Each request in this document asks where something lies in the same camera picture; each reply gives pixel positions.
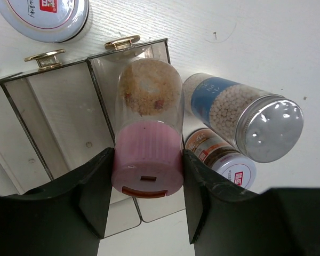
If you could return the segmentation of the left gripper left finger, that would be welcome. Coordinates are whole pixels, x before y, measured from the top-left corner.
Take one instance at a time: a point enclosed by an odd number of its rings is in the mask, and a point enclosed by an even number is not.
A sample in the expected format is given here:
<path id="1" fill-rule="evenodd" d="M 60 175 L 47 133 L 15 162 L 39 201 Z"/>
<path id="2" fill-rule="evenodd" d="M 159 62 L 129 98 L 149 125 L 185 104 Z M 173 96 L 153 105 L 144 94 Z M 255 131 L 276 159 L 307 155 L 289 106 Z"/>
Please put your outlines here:
<path id="1" fill-rule="evenodd" d="M 97 255 L 114 150 L 22 195 L 0 196 L 0 255 Z"/>

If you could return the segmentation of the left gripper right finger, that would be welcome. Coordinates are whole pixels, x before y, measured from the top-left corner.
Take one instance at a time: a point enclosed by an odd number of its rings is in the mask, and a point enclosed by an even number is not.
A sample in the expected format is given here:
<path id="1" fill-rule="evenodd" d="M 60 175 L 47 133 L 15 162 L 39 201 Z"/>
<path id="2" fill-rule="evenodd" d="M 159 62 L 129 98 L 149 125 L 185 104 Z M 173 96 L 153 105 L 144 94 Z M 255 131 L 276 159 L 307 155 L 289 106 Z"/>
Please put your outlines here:
<path id="1" fill-rule="evenodd" d="M 320 255 L 320 188 L 256 194 L 184 150 L 183 190 L 196 255 Z"/>

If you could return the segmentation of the pink cap spice bottle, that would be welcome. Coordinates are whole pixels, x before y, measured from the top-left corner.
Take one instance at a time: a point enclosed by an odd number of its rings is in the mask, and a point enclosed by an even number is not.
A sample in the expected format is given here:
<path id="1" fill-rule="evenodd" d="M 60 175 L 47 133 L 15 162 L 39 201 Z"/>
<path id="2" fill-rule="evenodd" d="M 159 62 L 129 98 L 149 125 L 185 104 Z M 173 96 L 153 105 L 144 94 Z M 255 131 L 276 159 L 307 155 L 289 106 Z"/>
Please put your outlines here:
<path id="1" fill-rule="evenodd" d="M 184 96 L 177 70 L 138 59 L 118 78 L 113 187 L 136 198 L 161 198 L 183 184 Z"/>

